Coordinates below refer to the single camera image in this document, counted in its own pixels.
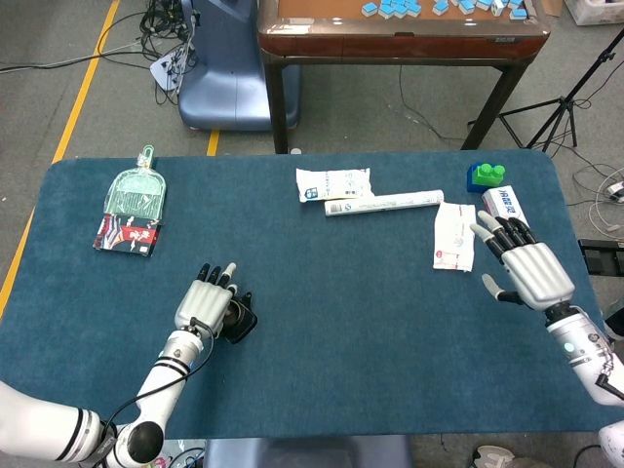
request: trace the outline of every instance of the table leg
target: table leg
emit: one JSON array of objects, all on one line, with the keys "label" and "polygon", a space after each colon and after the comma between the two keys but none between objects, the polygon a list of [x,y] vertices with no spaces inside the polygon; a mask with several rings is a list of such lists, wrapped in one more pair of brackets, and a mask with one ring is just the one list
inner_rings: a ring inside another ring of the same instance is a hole
[{"label": "table leg", "polygon": [[273,144],[278,154],[288,154],[289,136],[286,127],[286,100],[284,98],[284,80],[282,66],[279,64],[264,64],[266,92],[269,98],[269,112],[271,113],[271,127],[273,129]]},{"label": "table leg", "polygon": [[461,149],[477,149],[484,140],[491,124],[494,123],[500,110],[513,93],[516,85],[525,74],[528,64],[508,65],[502,68],[502,74],[498,82],[487,98],[486,105],[481,110],[475,125],[470,130],[470,134],[461,146]]}]

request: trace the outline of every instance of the blue table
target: blue table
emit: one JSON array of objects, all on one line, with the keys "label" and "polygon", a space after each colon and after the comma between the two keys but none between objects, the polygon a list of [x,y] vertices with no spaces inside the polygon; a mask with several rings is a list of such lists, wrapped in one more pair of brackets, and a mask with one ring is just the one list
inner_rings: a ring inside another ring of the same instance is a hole
[{"label": "blue table", "polygon": [[107,417],[138,390],[201,264],[234,260],[258,325],[241,344],[217,343],[170,438],[592,431],[622,419],[591,401],[541,314],[488,295],[482,273],[509,284],[485,246],[472,273],[432,269],[435,207],[326,218],[299,204],[294,182],[295,168],[370,167],[375,194],[442,188],[480,207],[465,190],[475,161],[505,165],[575,302],[599,321],[539,152],[159,158],[166,224],[150,258],[91,247],[108,185],[133,160],[77,160],[43,182],[0,326],[0,379]]}]

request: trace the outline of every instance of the robot finger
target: robot finger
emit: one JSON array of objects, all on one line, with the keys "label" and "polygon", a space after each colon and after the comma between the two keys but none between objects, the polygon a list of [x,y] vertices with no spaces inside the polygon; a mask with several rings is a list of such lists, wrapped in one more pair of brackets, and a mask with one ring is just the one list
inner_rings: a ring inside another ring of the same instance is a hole
[{"label": "robot finger", "polygon": [[484,286],[492,297],[500,302],[513,302],[515,304],[523,305],[525,302],[520,298],[520,295],[515,291],[505,291],[496,284],[494,279],[488,274],[481,276]]},{"label": "robot finger", "polygon": [[211,273],[211,276],[209,276],[208,280],[206,280],[206,283],[212,283],[213,285],[216,284],[216,279],[218,278],[218,274],[220,272],[221,272],[221,267],[216,266],[213,272]]},{"label": "robot finger", "polygon": [[516,247],[516,244],[511,240],[505,228],[494,219],[494,216],[489,214],[488,212],[484,212],[483,210],[477,213],[477,216],[482,221],[483,224],[487,226],[487,229],[491,231],[494,235],[498,243],[502,246],[505,251],[511,251]]},{"label": "robot finger", "polygon": [[476,235],[479,236],[479,238],[482,241],[484,241],[484,244],[487,245],[487,248],[494,254],[494,256],[502,264],[503,260],[501,260],[500,258],[505,253],[505,250],[498,243],[494,235],[491,232],[489,232],[487,229],[485,229],[484,227],[476,223],[472,223],[470,225],[470,229],[472,229],[472,232],[474,232]]},{"label": "robot finger", "polygon": [[234,271],[236,271],[236,263],[230,263],[229,265],[227,265],[225,267],[225,270],[223,270],[221,279],[218,280],[218,283],[216,285],[225,288],[227,286],[227,283],[232,279]]},{"label": "robot finger", "polygon": [[211,266],[209,263],[204,263],[202,269],[199,270],[199,274],[197,275],[197,279],[199,281],[206,281],[206,277],[208,276],[208,272],[211,271]]},{"label": "robot finger", "polygon": [[524,222],[516,217],[510,217],[509,222],[516,227],[527,244],[537,244],[537,239],[535,239],[535,236],[533,236],[533,233]]},{"label": "robot finger", "polygon": [[516,247],[522,247],[527,244],[525,239],[523,239],[523,236],[520,234],[520,232],[516,229],[516,227],[514,227],[514,225],[511,222],[509,222],[507,219],[501,216],[497,216],[496,220],[500,222],[502,226],[505,228],[505,231],[507,231],[507,234],[509,235],[511,240],[514,242]]}]

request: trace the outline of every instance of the concrete floor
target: concrete floor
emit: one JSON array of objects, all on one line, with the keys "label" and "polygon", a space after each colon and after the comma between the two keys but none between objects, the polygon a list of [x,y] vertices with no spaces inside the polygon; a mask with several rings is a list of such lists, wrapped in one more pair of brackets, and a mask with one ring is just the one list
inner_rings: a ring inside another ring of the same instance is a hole
[{"label": "concrete floor", "polygon": [[[122,0],[117,17],[144,9],[142,0]],[[0,1],[0,67],[12,62],[48,62],[92,52],[109,7],[108,0]],[[137,20],[116,27],[107,48],[133,42]],[[567,10],[551,19],[552,35],[508,108],[531,104],[565,93],[597,54],[619,31],[617,25],[577,27]],[[622,46],[615,62],[624,58]],[[612,69],[601,69],[587,91],[600,85]],[[0,75],[0,278],[8,270],[21,232],[35,204],[41,179],[53,158],[60,135],[80,88],[86,63],[55,71],[27,71]],[[316,66],[304,69],[303,113],[292,132],[293,146],[304,152],[446,149],[459,143],[439,141],[406,117],[398,88],[398,67]],[[576,113],[578,150],[595,163],[624,166],[621,116],[624,109],[624,68],[592,99],[589,110]],[[404,71],[404,89],[410,105],[422,111],[448,136],[464,137],[465,123],[478,114],[498,72],[488,68],[455,70],[451,77],[441,67],[413,67]],[[456,90],[466,88],[460,95]],[[543,122],[536,111],[513,119],[528,137]],[[177,109],[154,102],[147,71],[101,61],[65,158],[135,156],[151,142],[157,155],[206,154],[209,135],[186,129]],[[512,139],[495,124],[484,148],[513,147]],[[272,152],[270,134],[221,134],[217,156]],[[571,181],[586,163],[562,149],[554,158],[569,203],[591,198]],[[585,183],[596,188],[602,181],[588,172]],[[578,237],[602,238],[587,218],[588,205],[570,207]],[[607,207],[611,222],[622,222],[621,209]],[[593,278],[601,307],[624,293],[624,280]],[[421,468],[467,466],[479,444],[495,443],[522,456],[532,456],[554,468],[571,465],[581,447],[595,443],[595,434],[498,434],[420,436],[413,440],[416,465]],[[52,467],[0,454],[3,468]],[[581,467],[609,466],[599,450],[584,455]]]}]

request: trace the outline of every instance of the sneaker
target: sneaker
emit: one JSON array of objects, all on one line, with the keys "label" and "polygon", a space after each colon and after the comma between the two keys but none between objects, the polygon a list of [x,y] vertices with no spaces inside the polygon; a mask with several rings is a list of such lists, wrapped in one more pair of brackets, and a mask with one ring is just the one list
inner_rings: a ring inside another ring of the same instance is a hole
[{"label": "sneaker", "polygon": [[505,468],[514,454],[507,448],[496,446],[480,446],[472,454],[469,468]]}]

